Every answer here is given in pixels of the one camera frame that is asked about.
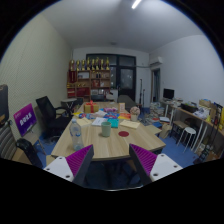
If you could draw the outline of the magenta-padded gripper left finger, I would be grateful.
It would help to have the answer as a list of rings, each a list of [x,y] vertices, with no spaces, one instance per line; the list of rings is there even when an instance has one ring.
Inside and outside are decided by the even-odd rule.
[[[57,157],[44,170],[81,186],[93,155],[94,148],[89,145],[67,157]]]

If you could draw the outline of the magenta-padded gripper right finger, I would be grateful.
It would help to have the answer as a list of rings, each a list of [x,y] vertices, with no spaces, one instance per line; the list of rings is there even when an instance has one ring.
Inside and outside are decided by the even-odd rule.
[[[129,154],[143,185],[155,182],[182,169],[166,154],[154,154],[140,146],[130,144]]]

